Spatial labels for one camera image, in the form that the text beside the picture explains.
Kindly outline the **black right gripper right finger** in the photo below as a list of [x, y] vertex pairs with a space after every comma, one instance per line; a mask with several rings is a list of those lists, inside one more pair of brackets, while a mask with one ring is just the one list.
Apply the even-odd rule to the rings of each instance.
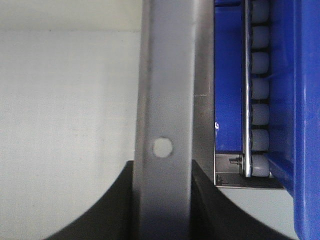
[[228, 199], [199, 164], [192, 161], [190, 238], [192, 240], [288, 240]]

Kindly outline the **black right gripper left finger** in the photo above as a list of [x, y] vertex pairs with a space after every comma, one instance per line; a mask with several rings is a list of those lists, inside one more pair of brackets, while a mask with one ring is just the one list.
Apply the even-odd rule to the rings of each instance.
[[133, 172], [134, 162], [129, 160], [111, 187], [93, 206], [47, 239], [138, 240]]

